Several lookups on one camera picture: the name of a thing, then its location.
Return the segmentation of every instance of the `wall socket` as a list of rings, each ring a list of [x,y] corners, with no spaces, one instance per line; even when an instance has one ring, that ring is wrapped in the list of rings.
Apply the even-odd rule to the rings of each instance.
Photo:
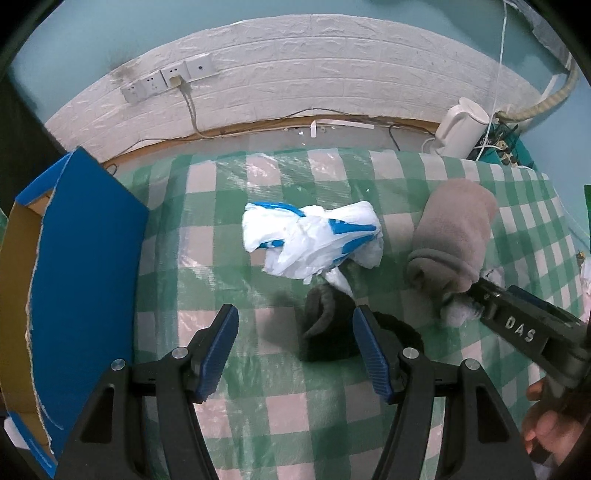
[[[185,82],[188,82],[190,80],[189,71],[187,70],[187,64],[184,62],[184,60],[169,65],[165,69],[160,70],[160,72],[162,72],[162,76],[164,77],[166,85],[169,88],[172,87],[172,85],[170,85],[170,79],[172,77],[180,76],[183,78]]]
[[[210,53],[187,59],[185,60],[185,64],[187,65],[191,81],[204,79],[217,73],[217,70],[213,66],[212,55]]]
[[[157,95],[168,90],[168,85],[166,85],[164,77],[162,77],[162,73],[159,70],[147,77],[139,79],[137,83],[144,84],[144,89],[148,96]]]
[[[141,82],[134,82],[131,85],[121,87],[121,93],[127,103],[135,105],[140,103],[142,100],[148,98],[148,93],[145,90],[144,84]]]

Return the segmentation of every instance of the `checkered fabric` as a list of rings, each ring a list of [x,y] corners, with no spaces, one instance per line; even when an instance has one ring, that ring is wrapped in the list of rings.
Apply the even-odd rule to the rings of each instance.
[[[516,421],[540,371],[478,321],[459,328],[436,319],[405,276],[411,238],[442,180],[468,178],[497,198],[484,271],[579,315],[577,264],[560,201],[532,170],[391,150],[289,150],[214,159],[180,155],[124,175],[150,209],[139,266],[135,353],[157,359],[186,345],[223,303],[240,314],[238,338],[220,386],[197,415],[222,480],[369,479],[395,407],[380,403],[360,358],[297,359],[296,321],[309,286],[261,270],[264,252],[245,252],[241,219],[253,200],[334,208],[371,202],[384,229],[384,257],[366,270],[342,268],[358,303],[393,314],[423,335],[426,354],[458,364],[476,358]],[[165,477],[157,416],[148,403],[150,451]],[[422,478],[432,478],[444,400],[434,405]]]

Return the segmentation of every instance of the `blue cardboard box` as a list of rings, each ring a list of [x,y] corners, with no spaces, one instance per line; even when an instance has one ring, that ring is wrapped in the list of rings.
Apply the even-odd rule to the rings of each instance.
[[[0,385],[31,453],[56,461],[101,373],[132,360],[148,209],[84,149],[23,190],[0,249]]]

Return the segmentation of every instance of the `electrical cable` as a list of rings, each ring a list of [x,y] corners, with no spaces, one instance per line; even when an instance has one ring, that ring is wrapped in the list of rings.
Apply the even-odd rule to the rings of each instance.
[[[504,149],[504,148],[501,148],[501,147],[497,147],[496,145],[483,145],[482,147],[480,145],[477,145],[472,150],[476,150],[478,148],[494,148],[496,150],[508,150],[508,149]]]
[[[191,108],[191,104],[194,105],[194,102],[192,102],[192,98],[188,98],[185,97],[185,95],[183,95],[183,99],[185,100],[185,103],[187,104],[187,109],[189,110],[189,114],[191,115],[191,124],[193,124],[193,115],[194,115],[194,111]],[[371,124],[371,125],[376,125],[378,127],[385,127],[385,128],[398,128],[400,130],[407,130],[407,131],[412,131],[412,132],[424,132],[426,134],[429,134],[431,136],[434,137],[433,132],[431,132],[429,129],[425,128],[425,127],[420,127],[418,125],[407,125],[407,124],[396,124],[396,123],[390,123],[390,124],[384,124],[384,123],[380,123],[380,122],[368,122],[368,118],[366,116],[363,115],[356,115],[354,113],[348,113],[348,112],[343,112],[340,110],[334,110],[332,108],[317,108],[317,107],[309,107],[309,108],[304,108],[302,110],[298,110],[297,112],[293,112],[290,113],[289,115],[286,116],[282,116],[279,117],[278,119],[276,119],[275,122],[272,122],[270,124],[266,124],[266,126],[264,128],[260,128],[260,129],[249,129],[249,130],[244,130],[244,131],[239,131],[239,132],[233,132],[233,133],[228,133],[228,134],[220,134],[220,135],[216,135],[213,137],[207,136],[205,134],[203,134],[201,131],[197,131],[196,133],[198,135],[201,136],[201,138],[204,139],[215,139],[215,138],[227,138],[227,137],[235,137],[237,135],[245,135],[245,134],[255,134],[255,133],[262,133],[262,132],[269,132],[269,131],[273,131],[276,130],[278,128],[284,129],[284,128],[302,128],[302,127],[307,127],[308,124],[302,124],[302,125],[289,125],[286,126],[284,124],[281,123],[281,121],[286,120],[288,118],[293,117],[294,115],[297,115],[298,113],[303,113],[303,112],[308,112],[308,111],[328,111],[328,112],[333,112],[333,113],[338,113],[339,115],[346,115],[351,117],[352,119],[358,119],[360,121],[363,121],[365,123]],[[174,137],[174,138],[163,138],[163,137],[149,137],[149,138],[141,138],[140,140],[134,142],[133,144],[131,144],[129,147],[127,147],[126,149],[120,151],[119,153],[117,153],[116,155],[113,155],[110,160],[112,160],[113,158],[118,157],[119,155],[123,155],[124,153],[126,153],[128,150],[134,148],[137,144],[142,143],[142,142],[150,142],[150,141],[161,141],[161,142],[179,142],[179,143],[188,143],[188,142],[195,142],[200,140],[201,138],[186,138],[186,137]]]
[[[421,153],[425,153],[425,145],[427,145],[429,142],[435,140],[435,137],[433,138],[427,138],[423,144],[421,145]]]
[[[181,83],[178,86],[178,91],[181,92],[181,95],[183,95],[184,101],[187,104],[187,109],[189,109],[189,115],[191,117],[191,124],[193,125],[193,129],[195,130],[195,133],[197,135],[199,135],[201,138],[208,138],[208,139],[218,138],[219,135],[216,137],[209,137],[209,136],[201,133],[201,131],[198,129],[198,127],[197,127],[197,110],[195,108],[195,102],[193,102],[193,97],[191,96],[189,84],[181,79]]]
[[[398,145],[398,142],[396,142],[396,139],[394,138],[394,136],[392,135],[392,127],[394,126],[394,124],[390,125],[388,127],[388,135],[390,135],[390,138],[392,139],[392,141],[394,142],[394,145],[396,145],[396,149],[400,152],[400,146]]]
[[[486,129],[486,135],[484,136],[484,141],[482,143],[482,148],[480,149],[480,152],[478,153],[478,156],[476,157],[476,161],[480,160],[480,157],[482,156],[482,153],[484,152],[484,149],[486,147],[486,144],[488,143],[488,134],[491,132],[491,125],[492,125],[492,119],[495,116],[495,110],[496,110],[496,97],[499,93],[499,81],[501,79],[501,70],[503,68],[503,51],[505,49],[505,30],[507,27],[507,2],[505,0],[503,0],[503,9],[505,11],[505,17],[503,18],[503,30],[501,31],[501,53],[499,55],[499,69],[496,73],[496,85],[495,85],[495,96],[494,99],[492,101],[492,112],[490,114],[490,119],[488,122],[488,127]]]
[[[591,240],[591,236],[589,235],[589,232],[585,232],[585,230],[579,225],[577,220],[575,220],[575,218],[571,215],[571,213],[564,207],[564,203],[562,203],[562,199],[560,197],[558,197],[558,200],[560,201],[560,205],[562,207],[562,210],[566,213],[566,215],[568,215],[570,217],[570,219],[573,222],[573,225],[576,226],[579,229],[579,231],[583,234],[583,238],[587,239],[587,240]]]

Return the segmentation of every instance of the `white electric kettle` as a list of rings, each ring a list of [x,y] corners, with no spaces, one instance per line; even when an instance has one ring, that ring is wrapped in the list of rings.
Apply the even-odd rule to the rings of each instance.
[[[466,158],[484,133],[489,116],[476,102],[460,98],[451,107],[435,132],[429,150],[446,157]]]

